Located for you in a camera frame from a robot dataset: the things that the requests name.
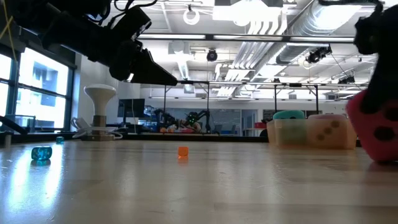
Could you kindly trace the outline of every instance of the white lamp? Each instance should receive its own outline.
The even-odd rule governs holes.
[[[85,87],[85,93],[93,101],[94,116],[106,116],[106,105],[116,95],[116,89],[108,85],[93,84]]]
[[[116,95],[116,89],[102,84],[93,84],[85,87],[85,93],[91,98],[94,106],[93,127],[106,127],[106,105],[109,100]],[[109,141],[114,136],[105,134],[105,131],[92,131],[85,140],[89,141]]]

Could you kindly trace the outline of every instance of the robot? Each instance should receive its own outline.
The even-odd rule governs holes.
[[[117,1],[113,3],[119,9]],[[45,50],[51,52],[52,47],[62,45],[86,55],[109,67],[111,76],[119,81],[133,73],[132,83],[175,86],[177,79],[157,65],[137,40],[152,24],[141,8],[157,0],[130,7],[132,2],[128,0],[104,27],[111,0],[6,0],[6,7],[17,25],[37,35]]]
[[[169,127],[175,125],[176,128],[189,128],[194,131],[194,133],[201,133],[201,126],[198,121],[206,116],[206,133],[211,133],[211,127],[209,125],[210,112],[208,110],[203,110],[199,113],[190,112],[187,114],[185,119],[175,119],[169,113],[165,113],[161,109],[155,110],[156,121],[157,121],[157,131],[161,132],[161,129],[168,129]]]

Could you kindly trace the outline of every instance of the orange cube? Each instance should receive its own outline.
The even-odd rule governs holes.
[[[178,147],[178,158],[187,158],[189,153],[189,147],[187,146],[180,146]]]

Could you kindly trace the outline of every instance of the blue die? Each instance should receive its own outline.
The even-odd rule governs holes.
[[[39,146],[34,147],[32,149],[32,159],[39,161],[39,160],[46,160],[50,159],[52,156],[52,148],[50,146]]]
[[[65,139],[61,136],[57,137],[56,139],[57,144],[63,144],[63,142],[65,141]]]

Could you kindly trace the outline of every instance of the monitor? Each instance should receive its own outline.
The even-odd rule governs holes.
[[[143,118],[145,116],[144,109],[145,99],[119,100],[118,118]]]

